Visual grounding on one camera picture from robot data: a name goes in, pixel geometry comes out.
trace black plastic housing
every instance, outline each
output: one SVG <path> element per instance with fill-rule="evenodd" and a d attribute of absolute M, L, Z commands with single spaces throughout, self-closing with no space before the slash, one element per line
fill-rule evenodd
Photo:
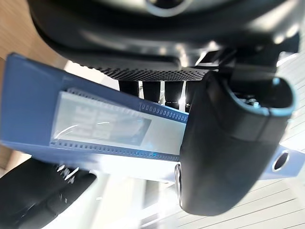
<path fill-rule="evenodd" d="M 202 1 L 221 4 L 164 18 L 123 7 L 133 1 L 101 2 L 111 1 L 28 0 L 51 48 L 123 81 L 201 80 L 206 71 L 193 67 L 204 53 L 273 44 L 299 27 L 305 9 L 303 0 Z"/>
<path fill-rule="evenodd" d="M 245 196 L 274 154 L 295 107 L 293 90 L 283 79 L 255 85 L 262 106 L 254 108 L 219 76 L 210 72 L 197 85 L 176 168 L 180 205 L 195 215 L 224 213 Z"/>
<path fill-rule="evenodd" d="M 30 158 L 0 179 L 0 228 L 41 229 L 67 209 L 96 179 L 78 170 Z"/>

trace vent grille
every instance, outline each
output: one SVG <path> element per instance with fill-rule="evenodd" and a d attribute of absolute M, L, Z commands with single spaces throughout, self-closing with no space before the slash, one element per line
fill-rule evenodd
<path fill-rule="evenodd" d="M 201 80 L 207 70 L 182 69 L 180 71 L 154 71 L 143 69 L 111 69 L 94 68 L 101 73 L 115 79 L 124 81 L 196 81 Z"/>

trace round hole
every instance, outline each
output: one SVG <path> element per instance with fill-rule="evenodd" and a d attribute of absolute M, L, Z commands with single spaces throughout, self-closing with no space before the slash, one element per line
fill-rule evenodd
<path fill-rule="evenodd" d="M 280 171 L 289 161 L 289 151 L 284 150 L 282 154 L 274 161 L 272 170 L 274 172 Z"/>

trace wooden surface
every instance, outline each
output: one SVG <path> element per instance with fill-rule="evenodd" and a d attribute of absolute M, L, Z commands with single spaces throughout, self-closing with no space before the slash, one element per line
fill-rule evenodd
<path fill-rule="evenodd" d="M 2 92 L 2 80 L 3 80 L 3 69 L 4 69 L 5 61 L 4 59 L 0 58 L 0 95 Z M 6 166 L 10 160 L 10 156 L 12 154 L 12 150 L 5 147 L 0 146 L 0 177 L 3 174 L 3 170 L 6 169 Z"/>
<path fill-rule="evenodd" d="M 0 57 L 11 52 L 59 68 L 67 62 L 37 34 L 26 0 L 0 0 Z"/>

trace mesh grille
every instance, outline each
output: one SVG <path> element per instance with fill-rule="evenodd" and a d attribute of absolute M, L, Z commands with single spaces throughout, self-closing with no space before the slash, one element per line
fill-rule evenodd
<path fill-rule="evenodd" d="M 191 81 L 201 80 L 206 70 L 183 69 L 180 71 L 153 71 L 142 69 L 95 68 L 115 80 L 125 81 Z"/>

